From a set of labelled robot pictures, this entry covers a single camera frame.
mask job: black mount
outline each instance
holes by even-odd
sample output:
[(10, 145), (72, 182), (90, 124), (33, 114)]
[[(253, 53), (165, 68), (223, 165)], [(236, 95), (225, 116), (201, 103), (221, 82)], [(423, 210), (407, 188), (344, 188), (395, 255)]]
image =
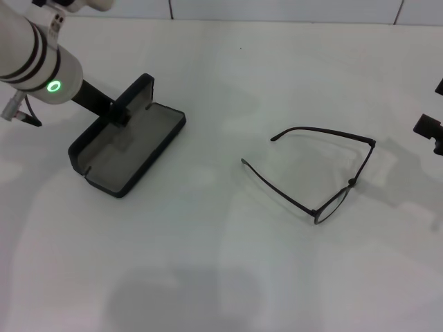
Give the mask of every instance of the black mount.
[[(440, 82), (440, 84), (438, 84), (435, 92), (439, 95), (443, 95), (443, 80)], [(414, 132), (425, 138), (428, 138), (429, 140), (431, 138), (434, 138), (434, 154), (443, 156), (443, 127), (440, 124), (440, 121), (437, 121), (436, 119), (423, 114), (420, 120), (418, 120), (417, 124), (415, 125)]]
[(117, 127), (126, 127), (129, 122), (130, 116), (126, 107), (119, 106), (85, 80), (72, 101)]

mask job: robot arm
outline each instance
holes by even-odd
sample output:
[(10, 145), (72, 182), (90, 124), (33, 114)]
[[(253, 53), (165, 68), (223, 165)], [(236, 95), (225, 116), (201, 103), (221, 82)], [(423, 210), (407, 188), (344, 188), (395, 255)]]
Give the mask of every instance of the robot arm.
[[(82, 106), (99, 116), (112, 113), (113, 100), (83, 80), (79, 61), (57, 40), (66, 19), (61, 7), (70, 12), (83, 6), (108, 10), (113, 3), (114, 0), (33, 0), (25, 16), (21, 16), (0, 0), (0, 81), (17, 89), (2, 118), (18, 118), (20, 104), (27, 95), (47, 104), (81, 101)], [(109, 118), (119, 122), (114, 113)]]

